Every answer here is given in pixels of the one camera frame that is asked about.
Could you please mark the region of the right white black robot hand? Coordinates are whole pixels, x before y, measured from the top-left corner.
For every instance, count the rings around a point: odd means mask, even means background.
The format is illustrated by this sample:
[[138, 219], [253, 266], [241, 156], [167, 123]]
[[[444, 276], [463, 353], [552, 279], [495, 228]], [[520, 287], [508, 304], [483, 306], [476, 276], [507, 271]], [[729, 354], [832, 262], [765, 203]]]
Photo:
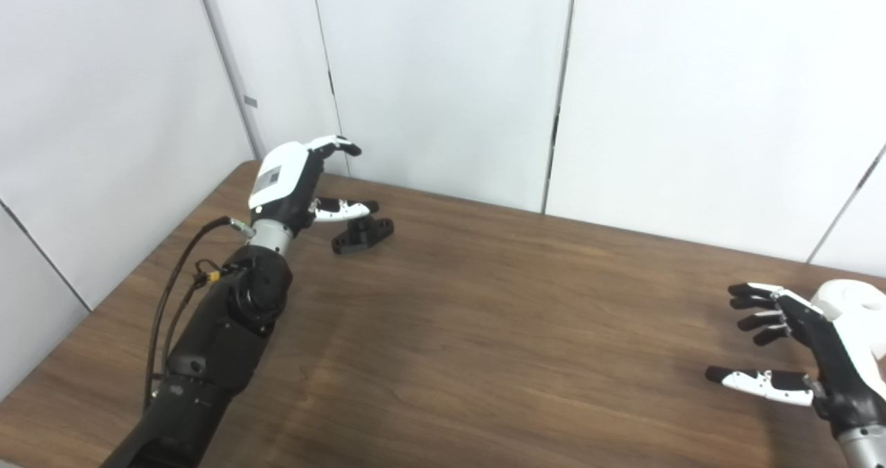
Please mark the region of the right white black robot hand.
[[833, 436], [884, 424], [884, 293], [858, 280], [820, 285], [810, 300], [782, 286], [729, 286], [734, 309], [756, 308], [739, 321], [756, 345], [792, 338], [811, 351], [817, 377], [805, 372], [710, 366], [706, 380], [769, 401], [814, 408]]

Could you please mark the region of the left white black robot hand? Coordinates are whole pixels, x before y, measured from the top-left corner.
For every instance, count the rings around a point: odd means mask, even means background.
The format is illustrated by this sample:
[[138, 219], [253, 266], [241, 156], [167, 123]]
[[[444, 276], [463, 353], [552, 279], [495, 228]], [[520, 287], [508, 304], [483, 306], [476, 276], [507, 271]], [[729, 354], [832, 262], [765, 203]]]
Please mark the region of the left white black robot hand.
[[324, 163], [335, 152], [358, 156], [363, 150], [342, 136], [322, 136], [309, 143], [284, 143], [266, 155], [248, 197], [250, 227], [276, 222], [291, 233], [314, 222], [346, 222], [379, 212], [377, 201], [319, 197], [316, 188]]

